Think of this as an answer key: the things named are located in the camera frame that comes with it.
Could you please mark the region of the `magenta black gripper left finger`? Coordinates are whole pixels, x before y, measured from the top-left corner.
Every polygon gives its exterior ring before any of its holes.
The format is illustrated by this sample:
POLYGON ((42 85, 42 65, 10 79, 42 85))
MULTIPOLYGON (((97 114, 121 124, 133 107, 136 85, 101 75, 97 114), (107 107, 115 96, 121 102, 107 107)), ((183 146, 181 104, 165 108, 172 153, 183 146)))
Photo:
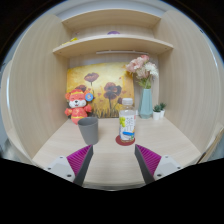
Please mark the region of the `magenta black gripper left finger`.
POLYGON ((83 185, 92 156, 92 145, 85 146, 67 156, 68 163, 75 174, 74 183, 76 185, 83 185))

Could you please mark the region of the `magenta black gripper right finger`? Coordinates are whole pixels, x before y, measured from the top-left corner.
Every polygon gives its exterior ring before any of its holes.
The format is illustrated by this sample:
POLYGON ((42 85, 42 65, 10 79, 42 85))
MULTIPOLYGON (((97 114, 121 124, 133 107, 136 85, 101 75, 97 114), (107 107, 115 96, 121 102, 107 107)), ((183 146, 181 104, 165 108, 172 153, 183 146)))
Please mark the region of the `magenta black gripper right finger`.
POLYGON ((144 182, 146 184, 154 182, 154 173, 161 160, 161 156, 138 144, 135 145, 135 156, 138 161, 144 182))

